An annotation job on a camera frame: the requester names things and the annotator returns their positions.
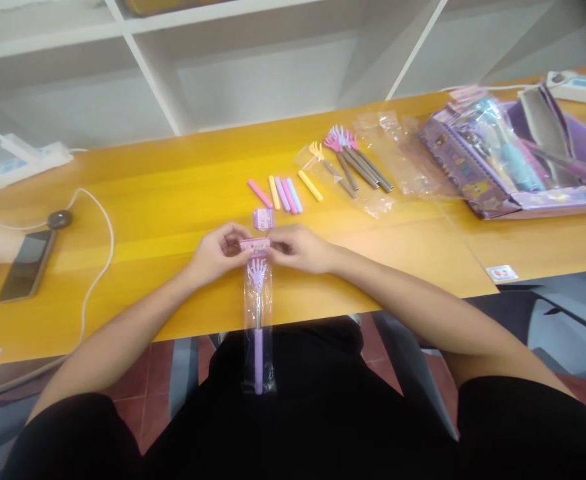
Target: smartphone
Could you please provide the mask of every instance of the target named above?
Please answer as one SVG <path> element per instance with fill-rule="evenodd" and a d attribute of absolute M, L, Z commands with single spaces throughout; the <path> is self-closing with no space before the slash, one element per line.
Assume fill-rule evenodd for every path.
<path fill-rule="evenodd" d="M 55 238 L 57 230 L 43 230 L 24 237 L 1 288 L 0 303 L 30 298 L 37 293 Z"/>

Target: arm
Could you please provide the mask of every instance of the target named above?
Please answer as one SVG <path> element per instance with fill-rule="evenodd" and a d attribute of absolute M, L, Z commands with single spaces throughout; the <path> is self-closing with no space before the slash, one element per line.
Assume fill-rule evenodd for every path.
<path fill-rule="evenodd" d="M 238 244 L 245 238 L 251 238 L 250 232 L 236 223 L 206 235 L 184 270 L 118 314 L 71 354 L 44 388 L 28 421 L 59 400 L 114 384 L 188 297 L 246 264 L 250 252 L 240 253 Z"/>
<path fill-rule="evenodd" d="M 508 330 L 450 293 L 332 245 L 300 225 L 274 229 L 269 236 L 275 263 L 343 278 L 436 346 L 458 387 L 472 378 L 501 375 L 536 381 L 573 396 Z"/>

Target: purple box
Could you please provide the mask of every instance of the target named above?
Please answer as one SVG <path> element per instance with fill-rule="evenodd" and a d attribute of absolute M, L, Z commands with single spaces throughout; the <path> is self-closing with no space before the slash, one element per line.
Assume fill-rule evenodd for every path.
<path fill-rule="evenodd" d="M 513 128 L 532 140 L 519 102 L 505 104 Z M 444 109 L 424 125 L 419 138 L 470 207 L 483 219 L 524 219 L 586 213 L 586 185 L 532 192 L 512 191 L 447 122 Z M 575 158 L 586 162 L 586 125 L 569 115 L 561 118 L 572 137 Z"/>

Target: person's left hand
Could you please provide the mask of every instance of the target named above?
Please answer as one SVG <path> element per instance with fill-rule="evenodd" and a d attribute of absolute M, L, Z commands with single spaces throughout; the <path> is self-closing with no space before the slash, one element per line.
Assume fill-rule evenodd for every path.
<path fill-rule="evenodd" d="M 213 282 L 229 270 L 246 265 L 251 250 L 241 251 L 239 241 L 250 238 L 253 236 L 246 227 L 228 222 L 202 238 L 184 271 L 200 285 Z"/>

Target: hand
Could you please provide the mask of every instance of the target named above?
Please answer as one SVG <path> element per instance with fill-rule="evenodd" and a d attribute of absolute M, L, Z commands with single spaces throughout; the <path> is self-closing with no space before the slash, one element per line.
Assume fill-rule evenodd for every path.
<path fill-rule="evenodd" d="M 250 238 L 253 236 L 248 229 L 238 223 L 222 225 L 202 238 L 184 272 L 200 285 L 217 280 L 229 270 L 246 265 L 251 251 L 241 251 L 239 241 Z"/>
<path fill-rule="evenodd" d="M 304 225 L 288 225 L 268 232 L 271 260 L 308 273 L 333 270 L 338 247 L 328 243 Z"/>

